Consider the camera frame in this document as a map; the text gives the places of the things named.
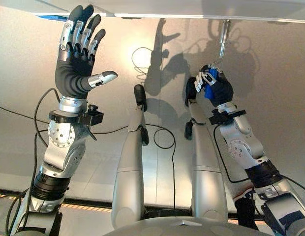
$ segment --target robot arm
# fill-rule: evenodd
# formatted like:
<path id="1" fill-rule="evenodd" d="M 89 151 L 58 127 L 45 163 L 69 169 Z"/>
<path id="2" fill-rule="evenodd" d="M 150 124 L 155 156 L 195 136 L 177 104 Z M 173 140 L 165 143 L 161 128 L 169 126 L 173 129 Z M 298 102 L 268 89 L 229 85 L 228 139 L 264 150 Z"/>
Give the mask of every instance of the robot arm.
<path id="1" fill-rule="evenodd" d="M 84 30 L 93 6 L 76 7 L 64 24 L 55 72 L 56 86 L 62 94 L 59 109 L 49 113 L 49 145 L 39 173 L 31 183 L 18 211 L 10 235 L 36 231 L 46 236 L 59 234 L 62 215 L 59 208 L 71 177 L 85 152 L 91 135 L 89 126 L 102 122 L 103 113 L 89 105 L 88 92 L 117 77 L 113 71 L 92 76 L 94 56 L 105 30 L 100 30 L 89 45 L 101 17 L 93 17 Z"/>
<path id="2" fill-rule="evenodd" d="M 268 225 L 282 235 L 289 235 L 290 228 L 299 227 L 299 233 L 305 231 L 305 224 L 300 223 L 305 219 L 305 204 L 264 153 L 245 111 L 239 111 L 231 102 L 233 90 L 222 71 L 204 66 L 194 79 L 194 87 L 196 91 L 203 87 L 206 92 L 211 90 L 210 100 L 216 109 L 210 122 L 220 125 L 229 153 L 246 171 L 259 198 L 265 201 L 261 208 Z"/>

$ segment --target metal rod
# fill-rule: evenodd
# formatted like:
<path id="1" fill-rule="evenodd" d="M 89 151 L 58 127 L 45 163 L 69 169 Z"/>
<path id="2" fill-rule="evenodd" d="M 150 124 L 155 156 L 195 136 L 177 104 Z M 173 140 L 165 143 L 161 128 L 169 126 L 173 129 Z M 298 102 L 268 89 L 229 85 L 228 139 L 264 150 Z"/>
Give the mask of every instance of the metal rod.
<path id="1" fill-rule="evenodd" d="M 231 25 L 231 20 L 223 21 L 221 35 L 220 35 L 221 48 L 220 48 L 219 58 L 223 58 L 225 54 L 226 44 L 228 42 L 228 37 L 229 37 L 230 25 Z"/>

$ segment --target blue object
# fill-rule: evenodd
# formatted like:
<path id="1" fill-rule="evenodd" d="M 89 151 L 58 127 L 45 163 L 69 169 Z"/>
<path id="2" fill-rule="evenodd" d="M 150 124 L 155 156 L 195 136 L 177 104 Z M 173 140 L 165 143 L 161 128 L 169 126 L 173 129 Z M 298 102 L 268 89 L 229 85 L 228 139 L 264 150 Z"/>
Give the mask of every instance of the blue object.
<path id="1" fill-rule="evenodd" d="M 216 79 L 217 78 L 217 69 L 213 69 L 213 68 L 210 68 L 208 70 L 208 72 Z M 213 91 L 211 89 L 211 86 L 209 84 L 206 84 L 205 85 L 205 94 L 204 94 L 204 98 L 207 98 L 209 100 L 213 99 L 214 98 L 214 94 L 213 94 Z"/>
<path id="2" fill-rule="evenodd" d="M 49 16 L 38 16 L 43 19 L 48 19 L 48 20 L 56 20 L 56 21 L 66 21 L 68 17 L 65 16 L 57 16 L 57 15 L 49 15 Z"/>

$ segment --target floor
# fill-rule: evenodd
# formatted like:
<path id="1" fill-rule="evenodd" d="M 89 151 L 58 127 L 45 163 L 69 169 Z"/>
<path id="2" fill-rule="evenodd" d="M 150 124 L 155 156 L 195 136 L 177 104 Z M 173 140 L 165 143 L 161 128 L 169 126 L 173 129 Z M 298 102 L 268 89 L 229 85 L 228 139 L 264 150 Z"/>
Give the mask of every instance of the floor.
<path id="1" fill-rule="evenodd" d="M 39 97 L 54 87 L 54 70 L 63 23 L 0 7 L 0 106 L 33 115 Z M 88 100 L 104 112 L 93 131 L 106 132 L 128 124 L 135 108 L 133 87 L 143 84 L 148 97 L 147 123 L 169 128 L 176 137 L 177 206 L 191 205 L 193 141 L 184 138 L 189 120 L 184 88 L 190 75 L 217 59 L 221 21 L 206 19 L 104 18 L 106 29 L 97 52 L 94 73 L 114 70 L 119 77 L 90 92 Z M 233 21 L 222 69 L 234 87 L 234 102 L 247 111 L 255 135 L 268 157 L 282 172 L 305 186 L 305 25 Z M 207 117 L 213 109 L 198 95 Z M 43 101 L 38 116 L 57 109 L 53 95 Z M 148 127 L 150 139 L 156 129 Z M 24 190 L 33 169 L 33 121 L 0 109 L 0 188 Z M 111 201 L 126 130 L 87 140 L 81 164 L 67 196 Z M 171 144 L 166 132 L 157 142 Z M 245 172 L 229 156 L 218 136 L 231 178 Z M 38 167 L 44 146 L 38 143 Z M 144 201 L 173 204 L 172 149 L 153 142 L 143 148 Z M 247 183 L 225 181 L 229 211 L 232 197 Z M 305 201 L 305 193 L 296 187 Z"/>

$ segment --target black cable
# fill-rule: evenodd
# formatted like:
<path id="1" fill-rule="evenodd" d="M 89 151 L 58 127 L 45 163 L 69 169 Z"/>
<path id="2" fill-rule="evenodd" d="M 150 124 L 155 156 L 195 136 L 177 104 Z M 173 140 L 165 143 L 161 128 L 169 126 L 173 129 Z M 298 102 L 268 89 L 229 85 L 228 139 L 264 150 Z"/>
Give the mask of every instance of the black cable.
<path id="1" fill-rule="evenodd" d="M 252 204 L 253 204 L 253 206 L 254 206 L 256 212 L 257 212 L 259 215 L 261 215 L 261 213 L 259 212 L 259 210 L 257 209 L 257 206 L 256 206 L 256 204 L 255 204 L 255 200 L 254 200 L 254 198 L 253 198 L 253 193 L 254 193 L 254 187 L 252 187 L 252 190 L 251 190 Z"/>
<path id="2" fill-rule="evenodd" d="M 216 140 L 215 132 L 216 132 L 216 129 L 217 129 L 218 127 L 219 127 L 219 125 L 217 125 L 217 126 L 215 127 L 215 129 L 213 130 L 213 138 L 214 138 L 214 140 L 215 140 L 215 144 L 216 144 L 216 147 L 217 147 L 217 149 L 218 149 L 218 153 L 219 153 L 220 159 L 221 159 L 221 161 L 222 161 L 222 164 L 223 164 L 223 166 L 224 166 L 224 169 L 225 169 L 225 171 L 226 171 L 226 174 L 227 174 L 227 176 L 228 176 L 229 181 L 232 182 L 232 183 L 239 183 L 239 182 L 243 182 L 243 181 L 249 180 L 249 178 L 245 178 L 245 179 L 237 180 L 237 181 L 232 181 L 232 180 L 230 179 L 229 174 L 228 174 L 228 171 L 227 171 L 227 168 L 226 168 L 226 165 L 225 165 L 225 162 L 224 162 L 223 159 L 222 159 L 222 156 L 221 156 L 221 153 L 220 153 L 220 150 L 219 150 L 219 147 L 218 147 L 218 143 L 217 143 L 217 140 Z M 298 185 L 300 188 L 302 188 L 302 189 L 305 191 L 305 187 L 302 186 L 301 184 L 299 184 L 298 182 L 296 182 L 295 180 L 293 180 L 292 178 L 289 178 L 289 177 L 284 176 L 284 175 L 281 175 L 281 176 L 282 176 L 283 178 L 286 178 L 286 179 L 288 179 L 289 181 L 293 182 L 294 184 Z"/>
<path id="3" fill-rule="evenodd" d="M 135 64 L 135 62 L 134 62 L 134 59 L 133 59 L 133 56 L 134 56 L 134 54 L 135 54 L 135 52 L 137 52 L 139 49 L 147 49 L 147 50 L 149 50 L 149 51 L 153 51 L 153 50 L 151 50 L 150 48 L 147 48 L 147 47 L 140 47 L 140 48 L 137 48 L 133 53 L 132 53 L 132 56 L 131 56 L 131 60 L 132 60 L 132 63 L 133 63 L 133 65 L 134 65 L 134 69 L 138 72 L 138 73 L 141 73 L 140 75 L 137 75 L 136 76 L 136 78 L 137 79 L 141 79 L 140 77 L 141 76 L 147 76 L 147 72 L 145 72 L 145 71 L 143 71 L 142 69 L 148 69 L 148 67 L 138 67 L 136 64 Z"/>
<path id="4" fill-rule="evenodd" d="M 161 149 L 170 149 L 174 146 L 173 148 L 173 153 L 172 153 L 172 157 L 171 157 L 171 161 L 172 161 L 172 170 L 173 170 L 173 209 L 176 209 L 176 179 L 175 179 L 175 167 L 174 167 L 174 153 L 176 151 L 176 138 L 174 137 L 174 134 L 167 128 L 163 127 L 163 126 L 160 126 L 160 125 L 155 125 L 155 124 L 146 124 L 148 126 L 154 126 L 154 127 L 158 127 L 160 129 L 156 130 L 155 133 L 153 134 L 153 141 L 154 143 Z M 168 131 L 171 136 L 173 137 L 173 143 L 168 146 L 168 147 L 162 147 L 160 146 L 157 142 L 156 142 L 156 139 L 155 139 L 155 136 L 156 136 L 156 133 L 158 133 L 159 131 L 161 130 L 166 130 Z"/>
<path id="5" fill-rule="evenodd" d="M 219 153 L 221 162 L 222 162 L 223 167 L 224 167 L 224 169 L 225 169 L 225 171 L 226 171 L 226 174 L 227 174 L 227 177 L 228 177 L 229 181 L 230 181 L 231 183 L 241 183 L 241 182 L 244 182 L 244 181 L 249 180 L 249 178 L 244 178 L 244 179 L 236 180 L 236 181 L 233 181 L 233 180 L 230 179 L 229 173 L 228 173 L 228 171 L 227 171 L 226 164 L 225 164 L 225 162 L 224 162 L 224 160 L 223 160 L 223 158 L 222 158 L 222 156 L 221 156 L 221 152 L 220 152 L 220 149 L 219 149 L 217 140 L 216 140 L 216 133 L 215 133 L 215 132 L 216 132 L 216 129 L 217 129 L 219 126 L 220 126 L 220 125 L 217 125 L 217 126 L 215 127 L 215 129 L 213 130 L 213 139 L 215 140 L 215 144 L 216 144 L 216 147 L 217 147 L 217 149 L 218 149 L 218 153 Z"/>
<path id="6" fill-rule="evenodd" d="M 15 115 L 19 115 L 19 116 L 22 116 L 22 117 L 25 117 L 25 118 L 33 119 L 32 117 L 28 117 L 28 116 L 23 115 L 23 114 L 20 114 L 20 113 L 18 113 L 18 112 L 13 112 L 13 111 L 8 110 L 8 109 L 6 109 L 6 108 L 4 108 L 4 107 L 1 107 L 1 106 L 0 106 L 0 109 L 2 109 L 2 110 L 4 110 L 4 111 L 7 111 L 7 112 L 10 112 L 10 113 L 13 113 L 13 114 L 15 114 Z M 40 120 L 40 119 L 37 119 L 37 121 L 42 122 L 42 123 L 45 123 L 45 124 L 49 124 L 48 122 L 43 121 L 43 120 Z"/>
<path id="7" fill-rule="evenodd" d="M 93 132 L 93 134 L 111 134 L 111 133 L 114 133 L 114 132 L 117 132 L 117 131 L 120 131 L 120 130 L 122 130 L 122 129 L 125 129 L 125 128 L 127 128 L 128 126 L 123 126 L 123 127 L 121 127 L 121 128 L 118 128 L 118 129 L 116 129 L 116 130 L 113 130 L 113 131 L 108 131 L 108 132 L 104 132 L 104 133 L 99 133 L 99 132 Z"/>
<path id="8" fill-rule="evenodd" d="M 13 229 L 13 226 L 14 226 L 14 223 L 15 223 L 15 220 L 17 218 L 17 215 L 18 215 L 18 211 L 19 211 L 19 208 L 20 208 L 20 205 L 21 205 L 21 198 L 22 196 L 27 192 L 28 189 L 26 189 L 25 191 L 21 192 L 15 199 L 14 201 L 12 202 L 12 204 L 10 205 L 10 208 L 8 210 L 8 213 L 7 213 L 7 217 L 6 217 L 6 224 L 5 224 L 5 234 L 6 236 L 10 236 L 11 234 L 11 231 Z M 15 211 L 15 215 L 14 215 L 14 218 L 11 222 L 11 225 L 9 227 L 9 218 L 10 218 L 10 215 L 11 215 L 11 212 L 13 210 L 13 207 L 15 205 L 15 203 L 17 202 L 17 200 L 19 200 L 18 202 L 18 206 L 16 208 L 16 211 Z"/>
<path id="9" fill-rule="evenodd" d="M 30 207 L 30 201 L 31 201 L 31 192 L 33 189 L 33 182 L 34 182 L 34 178 L 35 178 L 35 174 L 36 174 L 36 166 L 37 166 L 37 136 L 40 135 L 41 132 L 45 132 L 48 131 L 47 129 L 44 130 L 40 130 L 39 132 L 37 132 L 34 135 L 34 167 L 33 167 L 33 173 L 32 173 L 32 178 L 31 178 L 31 184 L 30 184 L 30 188 L 29 188 L 29 196 L 28 196 L 28 201 L 27 201 L 27 210 L 26 210 L 26 214 L 25 214 L 25 220 L 24 220 L 24 225 L 23 225 L 23 229 L 26 226 L 27 220 L 28 220 L 28 215 L 29 215 L 29 207 Z"/>
<path id="10" fill-rule="evenodd" d="M 38 134 L 39 138 L 41 139 L 41 141 L 44 143 L 44 145 L 45 145 L 46 147 L 48 146 L 48 144 L 44 141 L 43 137 L 41 136 L 41 134 L 40 134 L 40 132 L 39 132 L 38 124 L 37 124 L 37 122 L 36 122 L 36 115 L 37 115 L 37 113 L 38 113 L 38 109 L 39 109 L 39 107 L 40 107 L 40 104 L 41 104 L 42 100 L 45 98 L 45 96 L 46 96 L 50 91 L 54 91 L 55 96 L 56 96 L 58 102 L 60 102 L 60 97 L 59 97 L 58 92 L 56 91 L 56 89 L 55 89 L 55 88 L 49 88 L 49 89 L 40 97 L 40 99 L 39 99 L 39 101 L 38 101 L 38 103 L 37 103 L 37 105 L 36 105 L 36 107 L 35 107 L 34 115 L 33 115 L 33 121 L 34 121 L 34 126 L 35 126 L 36 133 Z"/>
<path id="11" fill-rule="evenodd" d="M 289 178 L 287 176 L 281 175 L 282 177 L 288 179 L 289 181 L 293 182 L 294 184 L 298 185 L 300 188 L 302 188 L 305 191 L 305 187 L 299 184 L 298 182 L 294 181 L 292 178 Z"/>

